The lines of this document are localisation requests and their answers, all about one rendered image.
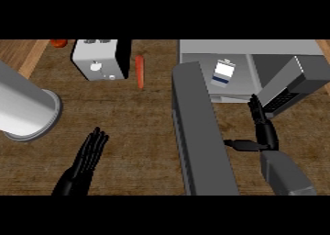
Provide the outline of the white and blue milk carton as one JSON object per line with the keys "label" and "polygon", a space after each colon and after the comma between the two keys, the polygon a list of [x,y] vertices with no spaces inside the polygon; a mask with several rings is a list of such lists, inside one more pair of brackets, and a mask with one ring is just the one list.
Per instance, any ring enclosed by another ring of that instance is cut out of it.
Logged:
{"label": "white and blue milk carton", "polygon": [[226,87],[235,70],[235,64],[229,60],[217,60],[210,83],[219,87]]}

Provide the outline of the orange carrot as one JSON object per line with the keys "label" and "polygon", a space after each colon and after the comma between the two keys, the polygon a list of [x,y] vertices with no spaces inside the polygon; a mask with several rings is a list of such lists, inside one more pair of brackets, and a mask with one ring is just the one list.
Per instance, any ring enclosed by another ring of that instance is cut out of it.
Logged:
{"label": "orange carrot", "polygon": [[141,55],[135,56],[135,72],[138,79],[138,89],[142,89],[144,86],[144,59]]}

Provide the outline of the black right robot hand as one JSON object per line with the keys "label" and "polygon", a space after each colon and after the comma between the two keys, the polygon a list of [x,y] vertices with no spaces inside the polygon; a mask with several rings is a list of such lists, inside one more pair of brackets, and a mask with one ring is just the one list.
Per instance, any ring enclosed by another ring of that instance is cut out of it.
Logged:
{"label": "black right robot hand", "polygon": [[256,130],[256,141],[251,140],[223,140],[223,145],[235,151],[276,151],[278,138],[272,122],[266,119],[260,102],[256,95],[251,95],[247,106],[251,113]]}

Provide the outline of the large grey metal pot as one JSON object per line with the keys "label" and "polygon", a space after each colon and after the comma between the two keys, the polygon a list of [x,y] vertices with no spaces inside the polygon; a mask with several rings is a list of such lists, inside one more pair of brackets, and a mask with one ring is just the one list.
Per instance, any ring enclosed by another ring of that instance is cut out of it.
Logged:
{"label": "large grey metal pot", "polygon": [[0,130],[14,141],[42,137],[61,114],[58,95],[39,89],[0,60]]}

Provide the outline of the grey microwave door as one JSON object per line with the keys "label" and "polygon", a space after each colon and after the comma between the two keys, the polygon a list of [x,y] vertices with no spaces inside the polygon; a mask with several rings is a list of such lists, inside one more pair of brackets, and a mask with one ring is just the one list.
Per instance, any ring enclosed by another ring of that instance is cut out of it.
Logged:
{"label": "grey microwave door", "polygon": [[173,67],[172,116],[185,195],[237,196],[235,177],[197,62]]}

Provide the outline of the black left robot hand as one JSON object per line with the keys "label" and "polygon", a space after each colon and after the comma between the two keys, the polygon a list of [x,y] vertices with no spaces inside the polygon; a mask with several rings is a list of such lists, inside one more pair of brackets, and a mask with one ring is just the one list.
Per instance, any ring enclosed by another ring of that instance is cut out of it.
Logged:
{"label": "black left robot hand", "polygon": [[52,196],[85,196],[88,194],[92,173],[107,139],[108,135],[99,128],[95,128],[79,147],[71,166],[57,180]]}

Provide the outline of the white and black toaster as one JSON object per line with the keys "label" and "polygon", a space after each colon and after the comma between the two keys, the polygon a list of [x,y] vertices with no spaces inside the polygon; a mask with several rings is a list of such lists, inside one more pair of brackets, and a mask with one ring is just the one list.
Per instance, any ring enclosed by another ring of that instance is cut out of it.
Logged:
{"label": "white and black toaster", "polygon": [[77,39],[71,62],[88,81],[127,78],[130,39]]}

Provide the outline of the grey microwave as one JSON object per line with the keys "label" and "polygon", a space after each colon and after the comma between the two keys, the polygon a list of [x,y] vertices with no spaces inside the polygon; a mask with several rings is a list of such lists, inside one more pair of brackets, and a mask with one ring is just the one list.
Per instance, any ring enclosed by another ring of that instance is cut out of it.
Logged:
{"label": "grey microwave", "polygon": [[[312,39],[181,39],[178,61],[198,62],[213,103],[245,103],[256,95],[268,118],[330,82],[330,64]],[[217,60],[235,70],[226,87],[210,83]]]}

